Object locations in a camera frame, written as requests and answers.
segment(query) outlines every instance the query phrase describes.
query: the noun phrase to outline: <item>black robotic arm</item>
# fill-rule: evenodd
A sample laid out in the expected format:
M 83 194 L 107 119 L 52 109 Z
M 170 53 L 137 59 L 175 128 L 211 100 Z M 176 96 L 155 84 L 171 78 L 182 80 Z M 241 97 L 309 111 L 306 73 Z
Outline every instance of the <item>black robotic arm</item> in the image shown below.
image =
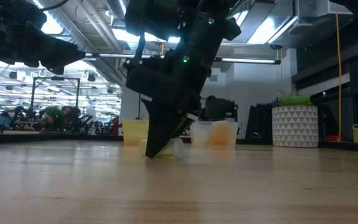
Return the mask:
M 149 115 L 147 157 L 155 157 L 199 115 L 200 93 L 223 39 L 240 33 L 227 16 L 237 0 L 131 0 L 125 16 L 128 32 L 139 35 L 139 48 L 128 70 L 126 86 L 152 98 L 143 100 Z M 163 57 L 142 59 L 144 33 L 168 40 L 180 37 L 176 49 Z

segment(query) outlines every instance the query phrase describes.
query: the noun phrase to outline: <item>black machine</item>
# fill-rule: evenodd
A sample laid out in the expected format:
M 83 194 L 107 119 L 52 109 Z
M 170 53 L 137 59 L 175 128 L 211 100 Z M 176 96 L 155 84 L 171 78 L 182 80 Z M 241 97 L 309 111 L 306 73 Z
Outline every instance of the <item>black machine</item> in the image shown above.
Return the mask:
M 126 29 L 140 36 L 139 47 L 128 70 L 126 86 L 152 98 L 143 100 L 149 115 L 147 157 L 155 157 L 178 137 L 201 111 L 200 93 L 211 75 L 211 66 L 223 39 L 240 33 L 234 19 L 227 19 L 238 0 L 131 0 L 125 15 Z M 168 40 L 180 37 L 175 50 L 164 58 L 142 59 L 144 33 Z
M 211 121 L 233 118 L 237 122 L 237 109 L 238 106 L 231 100 L 212 99 L 205 101 L 205 115 Z
M 41 31 L 47 16 L 25 0 L 0 0 L 0 60 L 23 62 L 62 75 L 64 66 L 85 58 L 75 44 L 56 39 Z

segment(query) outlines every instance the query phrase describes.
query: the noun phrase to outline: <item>wooden tabletop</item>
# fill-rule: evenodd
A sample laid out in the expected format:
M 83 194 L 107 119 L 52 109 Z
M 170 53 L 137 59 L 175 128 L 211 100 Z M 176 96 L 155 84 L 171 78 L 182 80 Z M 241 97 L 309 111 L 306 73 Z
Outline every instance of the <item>wooden tabletop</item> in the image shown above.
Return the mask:
M 358 152 L 186 152 L 146 159 L 113 142 L 0 144 L 0 223 L 358 223 Z

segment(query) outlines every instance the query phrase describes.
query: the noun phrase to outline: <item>person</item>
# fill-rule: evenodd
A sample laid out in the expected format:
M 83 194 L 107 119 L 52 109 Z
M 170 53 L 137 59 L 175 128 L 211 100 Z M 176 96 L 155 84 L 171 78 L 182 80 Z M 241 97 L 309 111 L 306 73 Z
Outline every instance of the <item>person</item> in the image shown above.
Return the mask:
M 0 125 L 4 128 L 10 128 L 11 127 L 11 119 L 9 117 L 9 114 L 7 111 L 4 111 L 0 115 Z
M 213 96 L 213 95 L 211 95 L 211 96 L 209 96 L 209 97 L 206 98 L 205 104 L 206 104 L 207 101 L 209 101 L 209 100 L 215 100 L 215 99 L 216 99 L 216 97 Z M 209 118 L 206 117 L 206 109 L 205 109 L 205 108 L 203 108 L 203 109 L 201 110 L 201 114 L 200 114 L 200 116 L 199 116 L 199 120 L 200 120 L 200 121 L 209 121 Z

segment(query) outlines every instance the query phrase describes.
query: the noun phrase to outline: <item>white planter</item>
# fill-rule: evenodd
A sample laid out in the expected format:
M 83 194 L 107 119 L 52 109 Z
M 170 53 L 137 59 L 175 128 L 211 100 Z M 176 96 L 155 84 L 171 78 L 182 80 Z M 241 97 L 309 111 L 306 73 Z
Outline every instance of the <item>white planter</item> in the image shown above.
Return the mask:
M 317 106 L 280 106 L 273 108 L 272 115 L 274 146 L 318 146 Z

